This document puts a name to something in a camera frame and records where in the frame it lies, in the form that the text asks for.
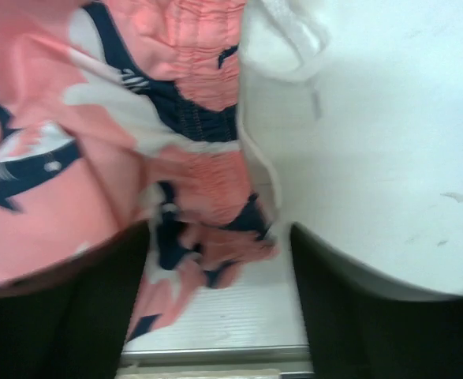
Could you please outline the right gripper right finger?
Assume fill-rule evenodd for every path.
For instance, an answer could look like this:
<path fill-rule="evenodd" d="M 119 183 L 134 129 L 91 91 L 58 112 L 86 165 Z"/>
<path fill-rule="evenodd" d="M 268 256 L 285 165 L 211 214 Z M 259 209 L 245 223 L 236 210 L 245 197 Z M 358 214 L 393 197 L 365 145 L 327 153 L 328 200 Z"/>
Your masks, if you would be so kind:
<path fill-rule="evenodd" d="M 300 223 L 289 243 L 318 378 L 463 378 L 463 296 L 367 268 Z"/>

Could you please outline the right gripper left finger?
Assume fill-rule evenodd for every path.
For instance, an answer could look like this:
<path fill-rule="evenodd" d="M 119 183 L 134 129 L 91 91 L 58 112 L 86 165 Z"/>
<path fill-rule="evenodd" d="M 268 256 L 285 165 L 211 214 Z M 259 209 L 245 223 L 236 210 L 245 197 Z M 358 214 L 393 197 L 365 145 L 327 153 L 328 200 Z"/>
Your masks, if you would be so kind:
<path fill-rule="evenodd" d="M 0 287 L 0 379 L 115 377 L 149 242 L 139 222 Z"/>

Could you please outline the pink shark print shorts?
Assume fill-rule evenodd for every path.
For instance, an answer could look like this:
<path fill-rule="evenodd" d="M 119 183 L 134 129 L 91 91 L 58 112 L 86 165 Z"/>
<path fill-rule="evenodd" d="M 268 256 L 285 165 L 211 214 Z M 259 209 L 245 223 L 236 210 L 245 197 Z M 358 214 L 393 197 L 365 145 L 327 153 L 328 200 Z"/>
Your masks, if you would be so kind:
<path fill-rule="evenodd" d="M 327 32 L 285 1 L 0 1 L 0 295 L 138 225 L 135 338 L 276 255 L 251 172 L 274 170 L 237 117 L 260 17 L 306 78 Z"/>

